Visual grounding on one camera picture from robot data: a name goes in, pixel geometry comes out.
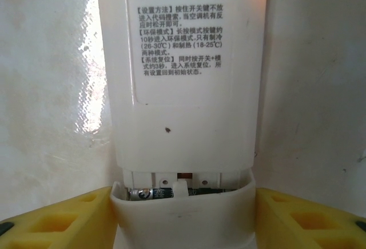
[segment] white background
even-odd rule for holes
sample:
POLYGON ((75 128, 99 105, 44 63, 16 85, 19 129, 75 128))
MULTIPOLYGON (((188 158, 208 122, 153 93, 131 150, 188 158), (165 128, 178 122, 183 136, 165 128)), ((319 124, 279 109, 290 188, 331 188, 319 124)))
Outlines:
MULTIPOLYGON (((366 216, 366 0, 269 0, 258 186, 366 216)), ((121 179, 97 0, 0 0, 0 220, 121 179)))

